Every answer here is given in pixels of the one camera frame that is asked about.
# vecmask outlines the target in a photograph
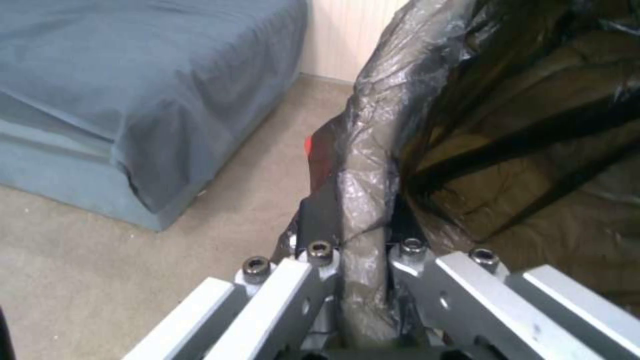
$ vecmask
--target mattress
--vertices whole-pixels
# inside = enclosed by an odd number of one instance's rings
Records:
[[[0,183],[156,229],[291,85],[307,27],[304,0],[0,6]],[[43,184],[56,176],[77,191]],[[106,210],[109,192],[133,200]]]

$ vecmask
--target beige carpet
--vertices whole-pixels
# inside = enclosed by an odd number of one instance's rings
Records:
[[[271,254],[308,193],[303,142],[346,85],[301,78],[169,230],[0,187],[0,305],[18,359],[116,359],[208,276]]]

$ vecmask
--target blue bedsheet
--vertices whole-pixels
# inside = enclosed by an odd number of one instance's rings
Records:
[[[297,75],[307,27],[305,0],[0,0],[0,9],[0,95],[108,143],[153,213],[212,179],[274,106]]]

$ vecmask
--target hex socket bolt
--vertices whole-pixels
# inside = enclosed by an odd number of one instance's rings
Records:
[[[498,265],[500,265],[500,258],[489,249],[472,249],[469,252],[469,257],[491,274],[495,274]]]
[[[400,241],[400,254],[404,256],[416,256],[427,251],[427,244],[416,238],[406,238]]]
[[[313,241],[307,247],[307,256],[313,266],[329,265],[333,261],[333,246],[328,241]]]
[[[242,264],[242,273],[247,284],[260,285],[271,274],[271,264],[264,256],[252,256]]]

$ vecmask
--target white wall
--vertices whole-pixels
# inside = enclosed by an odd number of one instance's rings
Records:
[[[354,82],[380,34],[407,0],[308,0],[302,72]]]

